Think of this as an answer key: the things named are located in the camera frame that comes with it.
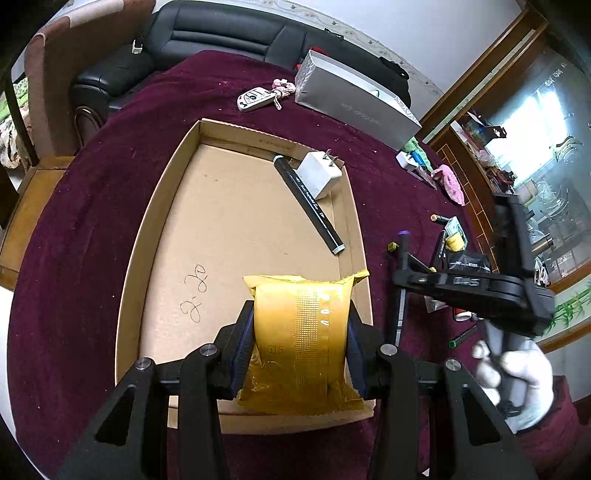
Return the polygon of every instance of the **plastic packaging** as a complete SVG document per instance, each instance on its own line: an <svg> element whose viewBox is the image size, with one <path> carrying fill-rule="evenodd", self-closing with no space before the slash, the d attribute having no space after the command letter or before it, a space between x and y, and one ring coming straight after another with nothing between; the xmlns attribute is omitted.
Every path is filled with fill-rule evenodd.
<svg viewBox="0 0 591 480"><path fill-rule="evenodd" d="M445 244L452 252L465 250L468 246L468 239L460 225L457 217L452 217L445 226L446 240Z"/></svg>
<svg viewBox="0 0 591 480"><path fill-rule="evenodd" d="M351 289L292 275L244 277L255 297L255 348L238 404L267 414L315 415L363 408L345 382Z"/></svg>

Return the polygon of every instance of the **white box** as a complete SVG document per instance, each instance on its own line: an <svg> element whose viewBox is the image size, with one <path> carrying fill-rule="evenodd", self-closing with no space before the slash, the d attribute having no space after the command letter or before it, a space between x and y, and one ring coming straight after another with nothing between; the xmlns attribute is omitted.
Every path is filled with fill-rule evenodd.
<svg viewBox="0 0 591 480"><path fill-rule="evenodd" d="M397 95L369 77L310 50L295 76L295 102L401 150L421 128Z"/></svg>

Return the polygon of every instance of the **table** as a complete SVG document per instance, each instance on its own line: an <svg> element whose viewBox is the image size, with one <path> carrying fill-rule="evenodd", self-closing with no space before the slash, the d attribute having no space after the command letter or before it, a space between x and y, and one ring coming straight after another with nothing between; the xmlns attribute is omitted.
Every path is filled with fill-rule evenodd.
<svg viewBox="0 0 591 480"><path fill-rule="evenodd" d="M151 193L187 130L200 118L231 122L331 149L347 165L365 244L374 323L384 325L390 288L386 245L411 231L410 251L428 262L440 226L430 215L464 210L414 180L377 140L293 99L283 110L241 113L236 98L294 72L239 55L205 51L159 75L109 118L57 185L22 262L8 341L11 404L21 447L54 476L69 447L113 389L119 300L131 249ZM438 164L433 150L430 160ZM427 314L411 295L403 350L441 362L466 326L449 309ZM454 356L472 368L470 342ZM365 479L376 421L278 437L226 436L230 471L240 479ZM421 466L428 429L423 419ZM174 458L175 432L170 434Z"/></svg>

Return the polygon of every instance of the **cardboard box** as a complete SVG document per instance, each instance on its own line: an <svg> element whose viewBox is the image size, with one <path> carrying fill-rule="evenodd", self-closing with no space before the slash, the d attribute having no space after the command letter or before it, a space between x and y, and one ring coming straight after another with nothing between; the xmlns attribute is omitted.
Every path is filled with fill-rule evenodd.
<svg viewBox="0 0 591 480"><path fill-rule="evenodd" d="M362 73L310 50L295 76L295 102L401 150L421 128L397 95Z"/></svg>
<svg viewBox="0 0 591 480"><path fill-rule="evenodd" d="M338 280L366 268L361 229L346 168L319 201L345 243L334 256L272 164L276 153L301 160L304 145L222 122L201 120L168 162L146 209L131 254L115 350L115 382L140 357L184 358L236 322L251 295L242 277L295 274ZM372 323L369 282L353 289L362 320ZM176 427L178 398L168 424ZM289 433L373 415L253 414L219 401L224 433Z"/></svg>

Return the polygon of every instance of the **gloved hand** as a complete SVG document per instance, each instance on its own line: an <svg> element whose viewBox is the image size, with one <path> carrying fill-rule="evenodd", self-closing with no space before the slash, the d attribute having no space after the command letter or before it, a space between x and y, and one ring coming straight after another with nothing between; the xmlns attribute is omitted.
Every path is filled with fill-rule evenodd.
<svg viewBox="0 0 591 480"><path fill-rule="evenodd" d="M474 345L472 356L481 359L476 367L476 381L496 406L500 401L496 388L501 383L501 374L489 355L486 342L480 340ZM522 378L528 383L524 409L513 417L510 425L513 433L528 429L548 413L554 401L552 366L532 340L526 340L519 351L503 353L499 365L509 375Z"/></svg>

